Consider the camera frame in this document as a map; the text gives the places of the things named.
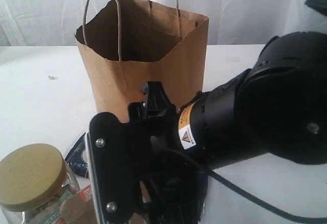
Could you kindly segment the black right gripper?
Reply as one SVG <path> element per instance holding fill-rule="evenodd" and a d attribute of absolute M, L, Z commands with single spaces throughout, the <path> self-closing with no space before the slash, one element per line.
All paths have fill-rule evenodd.
<path fill-rule="evenodd" d="M 161 82 L 148 81 L 145 99 L 128 106 L 130 121 L 139 121 L 150 134 L 151 155 L 142 182 L 150 201 L 143 204 L 146 223 L 201 223 L 208 176 L 187 159 L 178 135 L 179 113 Z"/>

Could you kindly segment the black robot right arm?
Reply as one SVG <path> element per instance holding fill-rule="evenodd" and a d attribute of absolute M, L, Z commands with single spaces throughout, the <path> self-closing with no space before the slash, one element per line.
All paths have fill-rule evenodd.
<path fill-rule="evenodd" d="M 205 167 L 270 152 L 295 163 L 326 163 L 326 34 L 275 36 L 256 64 L 210 92 L 198 92 L 180 112 L 159 82 L 145 87 L 146 100 L 128 106 L 147 132 L 160 137 L 162 158 L 183 158 L 256 205 L 298 223 L 324 217 L 287 213 Z"/>

